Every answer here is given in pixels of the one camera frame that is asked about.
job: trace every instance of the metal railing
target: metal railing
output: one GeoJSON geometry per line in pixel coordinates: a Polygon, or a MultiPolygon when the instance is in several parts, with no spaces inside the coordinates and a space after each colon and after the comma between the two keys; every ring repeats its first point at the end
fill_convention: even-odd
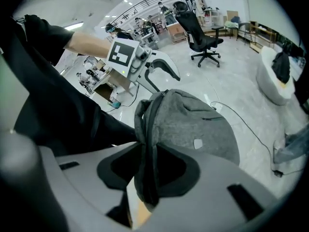
{"type": "Polygon", "coordinates": [[[144,0],[141,1],[140,3],[132,6],[129,8],[127,11],[123,12],[120,16],[118,16],[112,24],[115,26],[123,24],[125,21],[129,20],[130,18],[134,17],[135,14],[143,11],[144,9],[154,5],[158,4],[160,1],[164,0],[144,0]]]}

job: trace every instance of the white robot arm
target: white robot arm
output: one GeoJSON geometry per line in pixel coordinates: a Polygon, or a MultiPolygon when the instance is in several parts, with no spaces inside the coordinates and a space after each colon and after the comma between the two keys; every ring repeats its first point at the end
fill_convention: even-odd
{"type": "Polygon", "coordinates": [[[160,91],[148,78],[151,68],[161,68],[180,81],[178,69],[167,54],[143,48],[138,41],[114,39],[107,61],[113,69],[130,81],[140,83],[151,93],[160,91]]]}

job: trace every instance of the human arm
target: human arm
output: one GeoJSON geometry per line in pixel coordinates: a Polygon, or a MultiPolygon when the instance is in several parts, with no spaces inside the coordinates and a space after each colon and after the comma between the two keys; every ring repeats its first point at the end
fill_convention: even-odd
{"type": "Polygon", "coordinates": [[[52,26],[36,15],[25,16],[27,41],[49,62],[56,65],[68,49],[83,55],[106,58],[111,43],[81,32],[52,26]]]}
{"type": "Polygon", "coordinates": [[[99,58],[107,58],[110,47],[111,43],[109,41],[81,32],[75,32],[64,46],[65,49],[72,52],[99,58]]]}

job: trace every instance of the white chair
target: white chair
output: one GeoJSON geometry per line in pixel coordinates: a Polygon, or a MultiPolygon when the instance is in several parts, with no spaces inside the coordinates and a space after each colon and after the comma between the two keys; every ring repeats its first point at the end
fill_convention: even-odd
{"type": "Polygon", "coordinates": [[[273,60],[277,52],[267,46],[263,46],[260,52],[260,61],[256,80],[262,92],[276,105],[285,105],[295,92],[293,78],[283,85],[272,70],[273,60]]]}

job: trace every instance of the white floor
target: white floor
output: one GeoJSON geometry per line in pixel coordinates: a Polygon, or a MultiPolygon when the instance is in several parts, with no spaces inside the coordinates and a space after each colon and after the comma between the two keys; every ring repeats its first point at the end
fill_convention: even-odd
{"type": "MultiPolygon", "coordinates": [[[[177,65],[181,81],[176,81],[162,70],[156,70],[150,79],[160,90],[182,89],[195,95],[202,101],[210,103],[221,101],[233,108],[266,144],[272,153],[273,143],[283,138],[284,132],[295,133],[307,122],[308,117],[299,107],[296,97],[285,106],[276,106],[270,102],[258,89],[255,80],[259,55],[244,45],[242,40],[223,37],[224,42],[216,49],[220,53],[220,68],[211,59],[197,67],[199,58],[190,59],[190,48],[187,42],[169,44],[160,48],[167,53],[177,65]]],[[[151,93],[140,87],[136,101],[130,107],[120,107],[110,114],[118,120],[134,127],[134,112],[138,102],[150,98],[151,93]]],[[[130,105],[134,97],[121,93],[117,99],[122,105],[130,105]]],[[[112,108],[106,101],[96,101],[104,111],[112,108]]],[[[276,177],[270,171],[270,157],[257,138],[249,131],[239,117],[231,110],[216,105],[232,126],[240,152],[240,168],[265,185],[276,197],[289,192],[297,181],[300,172],[276,177]]],[[[280,165],[279,170],[289,173],[302,169],[305,156],[280,165]]]]}

